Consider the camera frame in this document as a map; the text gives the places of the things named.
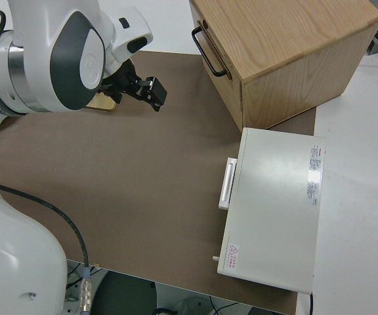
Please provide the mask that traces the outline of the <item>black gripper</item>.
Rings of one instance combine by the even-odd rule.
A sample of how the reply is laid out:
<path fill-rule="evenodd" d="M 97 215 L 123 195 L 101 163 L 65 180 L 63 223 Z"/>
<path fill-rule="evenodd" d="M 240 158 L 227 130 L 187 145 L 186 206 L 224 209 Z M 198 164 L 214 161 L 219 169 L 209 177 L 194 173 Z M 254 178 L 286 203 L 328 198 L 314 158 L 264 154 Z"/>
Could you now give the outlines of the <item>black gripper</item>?
<path fill-rule="evenodd" d="M 131 59 L 124 61 L 116 72 L 102 80 L 102 92 L 115 103 L 121 102 L 122 94 L 129 95 L 148 103 L 155 112 L 160 111 L 167 97 L 167 91 L 158 78 L 141 80 Z"/>

